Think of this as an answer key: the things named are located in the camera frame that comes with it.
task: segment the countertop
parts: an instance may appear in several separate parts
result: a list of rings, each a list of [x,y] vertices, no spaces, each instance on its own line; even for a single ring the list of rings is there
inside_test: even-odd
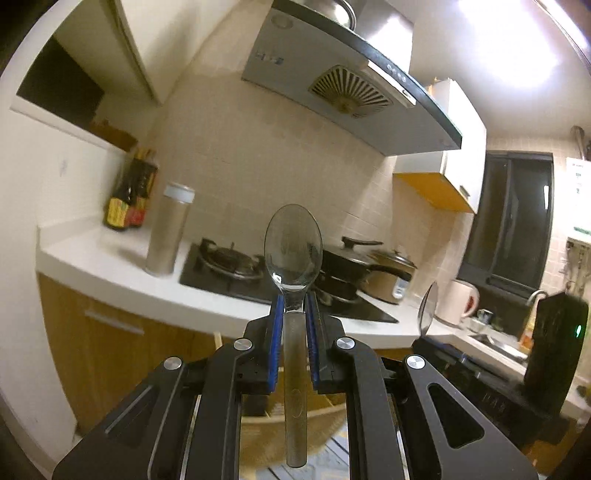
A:
[[[235,299],[181,285],[183,265],[190,243],[183,241],[174,272],[153,277],[144,271],[150,240],[148,229],[114,232],[100,225],[82,233],[37,248],[37,271],[84,295],[159,322],[223,336],[240,337],[246,324],[269,313],[269,305]],[[359,294],[399,323],[342,319],[347,335],[372,348],[409,348],[419,336],[417,308],[409,304],[391,305]],[[477,342],[469,332],[437,320],[427,334],[451,343],[468,355],[500,368],[520,380],[525,367]],[[571,392],[563,414],[578,419],[589,414],[585,401]]]

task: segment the silver screw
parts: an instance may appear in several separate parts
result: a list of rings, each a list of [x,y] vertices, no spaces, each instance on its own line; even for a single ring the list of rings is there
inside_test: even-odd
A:
[[[164,368],[166,370],[176,370],[183,364],[183,361],[177,356],[169,356],[164,361]]]
[[[422,356],[411,355],[407,358],[407,365],[415,370],[420,370],[425,366],[425,359]]]
[[[336,341],[336,346],[343,350],[351,350],[355,346],[355,340],[349,337],[341,337]]]
[[[234,348],[241,352],[245,352],[252,348],[252,342],[248,338],[239,338],[234,342]]]

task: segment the range hood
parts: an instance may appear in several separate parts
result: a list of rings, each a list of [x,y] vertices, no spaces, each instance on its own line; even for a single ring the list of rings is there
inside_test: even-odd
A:
[[[384,19],[396,22],[400,14],[385,0],[353,7],[355,32],[300,3],[275,0],[242,78],[308,107],[386,156],[460,148],[456,126],[385,54],[394,37]]]

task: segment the spoon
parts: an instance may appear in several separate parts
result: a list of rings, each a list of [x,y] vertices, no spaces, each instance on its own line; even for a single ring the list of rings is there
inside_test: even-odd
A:
[[[265,263],[285,300],[283,314],[283,376],[285,457],[299,468],[307,462],[306,290],[322,265],[322,235],[312,214],[301,205],[275,212],[265,234]]]

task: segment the black glass cooktop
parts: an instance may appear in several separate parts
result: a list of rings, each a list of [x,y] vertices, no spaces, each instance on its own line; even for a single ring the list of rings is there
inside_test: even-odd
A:
[[[197,244],[191,246],[180,282],[188,287],[269,305],[277,295],[277,287],[267,272],[259,280],[236,280],[211,270],[203,262]],[[318,302],[318,307],[321,312],[337,317],[398,323],[397,319],[384,313],[361,297],[359,302],[355,304],[336,301],[331,306],[326,306]]]

